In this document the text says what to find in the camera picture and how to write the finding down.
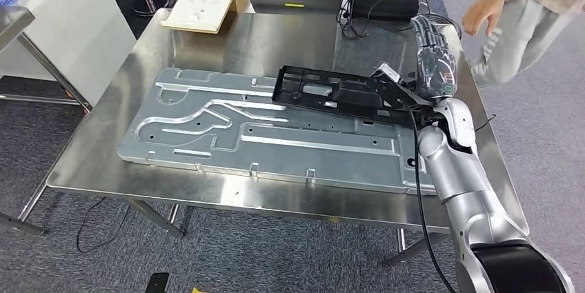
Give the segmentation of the person's hand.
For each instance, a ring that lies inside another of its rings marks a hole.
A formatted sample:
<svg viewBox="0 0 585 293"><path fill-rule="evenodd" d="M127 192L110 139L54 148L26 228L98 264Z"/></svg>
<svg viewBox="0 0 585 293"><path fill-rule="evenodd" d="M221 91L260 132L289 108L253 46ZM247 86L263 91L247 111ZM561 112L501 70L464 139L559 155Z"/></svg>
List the person's hand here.
<svg viewBox="0 0 585 293"><path fill-rule="evenodd" d="M504 0L478 0L464 14L463 30L476 36L480 27L486 23L486 36L490 36L502 13Z"/></svg>

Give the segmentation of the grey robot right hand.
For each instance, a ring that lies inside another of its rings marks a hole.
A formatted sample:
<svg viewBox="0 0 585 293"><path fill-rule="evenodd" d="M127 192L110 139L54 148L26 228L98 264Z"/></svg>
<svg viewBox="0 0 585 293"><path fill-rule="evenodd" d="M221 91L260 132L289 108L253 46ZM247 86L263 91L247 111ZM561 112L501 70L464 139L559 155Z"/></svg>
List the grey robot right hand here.
<svg viewBox="0 0 585 293"><path fill-rule="evenodd" d="M417 42L417 94L427 100L454 96L457 66L445 36L424 15L413 17L410 24Z"/></svg>

